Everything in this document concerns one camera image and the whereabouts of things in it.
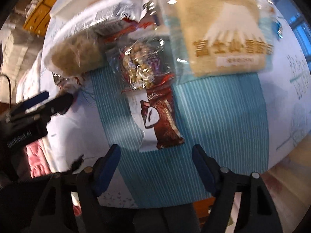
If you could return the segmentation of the nut date clear packet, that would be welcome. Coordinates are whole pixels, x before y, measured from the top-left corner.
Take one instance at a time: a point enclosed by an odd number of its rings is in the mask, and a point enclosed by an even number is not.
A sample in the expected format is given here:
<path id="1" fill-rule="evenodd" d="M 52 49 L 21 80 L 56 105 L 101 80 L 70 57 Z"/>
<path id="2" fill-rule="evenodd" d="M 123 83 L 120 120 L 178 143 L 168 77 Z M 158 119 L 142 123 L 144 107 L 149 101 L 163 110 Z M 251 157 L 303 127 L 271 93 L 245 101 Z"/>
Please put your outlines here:
<path id="1" fill-rule="evenodd" d="M 106 56 L 124 91 L 168 86 L 175 78 L 162 38 L 119 39 Z"/>

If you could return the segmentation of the red white wafer packet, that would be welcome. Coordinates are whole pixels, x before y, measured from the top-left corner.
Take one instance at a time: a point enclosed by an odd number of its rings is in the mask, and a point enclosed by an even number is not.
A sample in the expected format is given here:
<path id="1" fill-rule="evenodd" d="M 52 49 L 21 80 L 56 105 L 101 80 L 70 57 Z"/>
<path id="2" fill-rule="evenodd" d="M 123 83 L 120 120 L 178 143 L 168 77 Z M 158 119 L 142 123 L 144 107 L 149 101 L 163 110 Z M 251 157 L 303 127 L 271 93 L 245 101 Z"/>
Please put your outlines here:
<path id="1" fill-rule="evenodd" d="M 120 38 L 129 38 L 131 40 L 151 39 L 151 38 L 169 38 L 169 30 L 165 26 L 161 11 L 154 0 L 144 0 L 143 18 L 139 22 L 124 17 L 121 21 L 113 23 L 112 26 L 117 27 L 117 23 L 121 26 L 113 33 L 104 37 L 105 43 L 113 43 Z"/>

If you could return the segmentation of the Fuji cake clear bag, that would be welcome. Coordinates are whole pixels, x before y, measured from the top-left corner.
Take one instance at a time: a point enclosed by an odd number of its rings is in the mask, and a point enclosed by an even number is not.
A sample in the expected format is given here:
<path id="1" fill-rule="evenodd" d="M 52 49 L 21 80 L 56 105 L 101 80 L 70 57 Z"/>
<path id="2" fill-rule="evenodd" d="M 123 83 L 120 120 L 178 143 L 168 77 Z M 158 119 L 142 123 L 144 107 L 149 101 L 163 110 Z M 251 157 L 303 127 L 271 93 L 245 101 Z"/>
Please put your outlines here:
<path id="1" fill-rule="evenodd" d="M 179 84 L 273 68 L 272 0 L 156 0 Z"/>

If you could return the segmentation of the brown chocolate snack packet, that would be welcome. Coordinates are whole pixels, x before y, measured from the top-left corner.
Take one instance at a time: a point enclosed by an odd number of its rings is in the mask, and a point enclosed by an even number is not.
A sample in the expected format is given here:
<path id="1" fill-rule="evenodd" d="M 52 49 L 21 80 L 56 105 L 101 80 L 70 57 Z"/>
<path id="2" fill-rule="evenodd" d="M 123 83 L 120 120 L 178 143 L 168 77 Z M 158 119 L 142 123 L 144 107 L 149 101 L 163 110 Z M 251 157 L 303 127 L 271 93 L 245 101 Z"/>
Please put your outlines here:
<path id="1" fill-rule="evenodd" d="M 171 75 L 167 75 L 157 86 L 125 92 L 132 118 L 143 132 L 139 148 L 141 153 L 184 143 L 184 138 L 176 125 L 172 79 Z"/>

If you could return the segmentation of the long white biscuit packet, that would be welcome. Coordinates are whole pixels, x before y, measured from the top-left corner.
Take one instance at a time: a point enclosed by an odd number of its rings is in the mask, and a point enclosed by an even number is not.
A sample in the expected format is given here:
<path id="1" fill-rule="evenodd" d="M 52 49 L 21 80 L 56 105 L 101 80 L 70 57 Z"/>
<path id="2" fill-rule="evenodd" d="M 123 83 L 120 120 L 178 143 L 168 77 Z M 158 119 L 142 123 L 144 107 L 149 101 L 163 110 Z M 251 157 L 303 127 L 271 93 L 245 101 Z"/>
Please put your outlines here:
<path id="1" fill-rule="evenodd" d="M 67 21 L 53 36 L 62 41 L 91 27 L 110 25 L 123 19 L 140 22 L 150 0 L 100 0 Z"/>

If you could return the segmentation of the wooden desk with drawers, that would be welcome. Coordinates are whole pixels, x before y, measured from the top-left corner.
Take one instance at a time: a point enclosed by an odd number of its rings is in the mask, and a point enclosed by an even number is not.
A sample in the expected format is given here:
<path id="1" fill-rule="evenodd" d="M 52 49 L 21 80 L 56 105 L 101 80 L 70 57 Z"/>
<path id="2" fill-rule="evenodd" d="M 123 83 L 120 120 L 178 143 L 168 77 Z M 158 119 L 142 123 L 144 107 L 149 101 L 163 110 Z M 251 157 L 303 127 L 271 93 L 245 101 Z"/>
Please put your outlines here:
<path id="1" fill-rule="evenodd" d="M 50 22 L 50 11 L 57 0 L 39 0 L 27 17 L 23 30 L 38 36 L 45 36 Z"/>

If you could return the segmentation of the white floral tablecloth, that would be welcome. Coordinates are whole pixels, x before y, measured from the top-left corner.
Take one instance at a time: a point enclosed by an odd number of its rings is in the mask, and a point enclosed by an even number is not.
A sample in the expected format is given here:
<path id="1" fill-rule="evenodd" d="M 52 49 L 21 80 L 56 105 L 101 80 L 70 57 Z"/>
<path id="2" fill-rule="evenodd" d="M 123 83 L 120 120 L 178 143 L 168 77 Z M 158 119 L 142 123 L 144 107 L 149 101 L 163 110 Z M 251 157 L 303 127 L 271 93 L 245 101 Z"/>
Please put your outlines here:
<path id="1" fill-rule="evenodd" d="M 284 159 L 310 131 L 310 72 L 301 47 L 284 18 L 280 18 L 283 39 L 275 41 L 273 68 L 257 73 L 266 102 L 269 131 L 268 169 Z M 108 143 L 97 108 L 91 73 L 85 78 L 76 101 L 64 115 L 54 116 L 58 171 L 69 169 L 83 156 L 84 165 L 91 166 L 106 154 Z M 100 204 L 110 207 L 138 207 L 119 169 Z"/>

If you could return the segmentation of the teal ribbed placemat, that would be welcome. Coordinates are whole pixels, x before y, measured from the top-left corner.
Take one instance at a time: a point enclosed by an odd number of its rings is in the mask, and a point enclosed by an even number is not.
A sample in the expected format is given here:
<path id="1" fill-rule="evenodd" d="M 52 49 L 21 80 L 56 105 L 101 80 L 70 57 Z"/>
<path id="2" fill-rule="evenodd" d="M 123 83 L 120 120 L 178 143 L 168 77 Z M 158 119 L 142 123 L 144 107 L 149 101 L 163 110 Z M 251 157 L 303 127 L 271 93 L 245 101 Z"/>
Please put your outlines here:
<path id="1" fill-rule="evenodd" d="M 238 174 L 268 168 L 266 102 L 257 74 L 216 76 L 173 85 L 176 125 L 184 143 L 139 152 L 143 133 L 132 118 L 121 83 L 109 67 L 91 73 L 100 120 L 109 144 L 121 147 L 118 169 L 139 208 L 193 203 L 207 198 L 192 162 L 199 144 L 218 164 Z"/>

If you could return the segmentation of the pink floral blanket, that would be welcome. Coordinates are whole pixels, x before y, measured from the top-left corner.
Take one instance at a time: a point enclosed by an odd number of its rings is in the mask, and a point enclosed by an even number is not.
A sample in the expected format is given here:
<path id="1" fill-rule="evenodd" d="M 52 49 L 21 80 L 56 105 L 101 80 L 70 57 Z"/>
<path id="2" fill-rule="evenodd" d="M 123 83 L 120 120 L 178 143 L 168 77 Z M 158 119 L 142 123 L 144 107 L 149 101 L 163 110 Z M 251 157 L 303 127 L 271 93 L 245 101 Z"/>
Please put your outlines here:
<path id="1" fill-rule="evenodd" d="M 43 92 L 49 92 L 49 99 L 53 99 L 59 88 L 55 85 L 52 73 L 42 64 L 42 51 L 39 51 L 32 67 L 26 71 L 17 85 L 16 102 Z M 26 147 L 31 177 L 39 177 L 59 170 L 56 164 L 56 151 L 52 146 L 52 139 L 56 137 L 55 118 L 47 124 L 48 135 L 31 143 Z"/>

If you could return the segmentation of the puffed rice roll packet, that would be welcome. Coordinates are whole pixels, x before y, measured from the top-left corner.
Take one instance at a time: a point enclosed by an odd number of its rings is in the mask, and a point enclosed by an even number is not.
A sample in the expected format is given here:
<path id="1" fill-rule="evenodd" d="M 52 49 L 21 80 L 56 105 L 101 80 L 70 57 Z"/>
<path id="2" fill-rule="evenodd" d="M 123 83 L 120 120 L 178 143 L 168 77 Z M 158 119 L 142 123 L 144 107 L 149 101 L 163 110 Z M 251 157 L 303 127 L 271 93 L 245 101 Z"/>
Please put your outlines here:
<path id="1" fill-rule="evenodd" d="M 98 34 L 85 30 L 57 42 L 44 59 L 45 67 L 69 78 L 104 65 L 104 50 Z"/>

